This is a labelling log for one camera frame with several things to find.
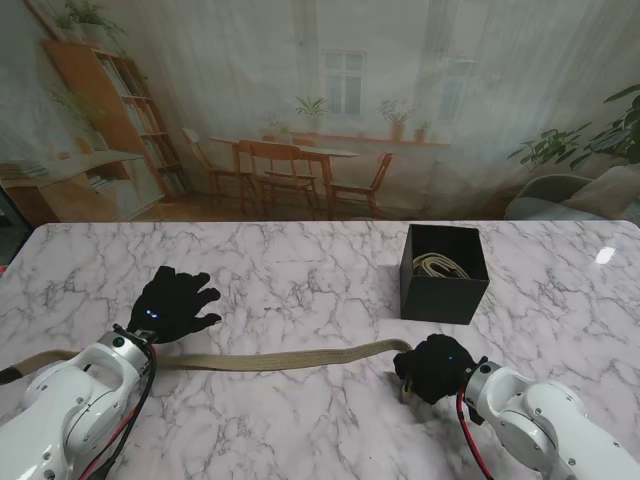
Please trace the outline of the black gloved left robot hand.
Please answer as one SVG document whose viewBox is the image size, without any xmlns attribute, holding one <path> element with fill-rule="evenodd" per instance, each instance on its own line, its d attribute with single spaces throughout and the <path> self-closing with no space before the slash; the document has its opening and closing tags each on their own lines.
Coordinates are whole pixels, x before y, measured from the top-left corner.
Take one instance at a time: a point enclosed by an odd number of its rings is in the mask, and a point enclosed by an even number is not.
<svg viewBox="0 0 640 480">
<path fill-rule="evenodd" d="M 200 311 L 221 297 L 216 288 L 206 288 L 210 275 L 177 273 L 161 266 L 136 300 L 127 331 L 151 332 L 156 344 L 177 341 L 221 321 L 216 313 Z"/>
</svg>

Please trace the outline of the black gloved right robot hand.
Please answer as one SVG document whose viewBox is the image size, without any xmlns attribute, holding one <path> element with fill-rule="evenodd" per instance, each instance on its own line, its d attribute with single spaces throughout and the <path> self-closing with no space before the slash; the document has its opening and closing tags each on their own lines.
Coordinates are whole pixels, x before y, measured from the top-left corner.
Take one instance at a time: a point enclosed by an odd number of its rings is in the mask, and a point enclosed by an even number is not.
<svg viewBox="0 0 640 480">
<path fill-rule="evenodd" d="M 435 405 L 445 397 L 463 398 L 472 374 L 488 360 L 475 361 L 453 337 L 431 334 L 414 349 L 393 359 L 395 373 L 401 380 L 399 400 L 409 401 L 413 394 Z"/>
</svg>

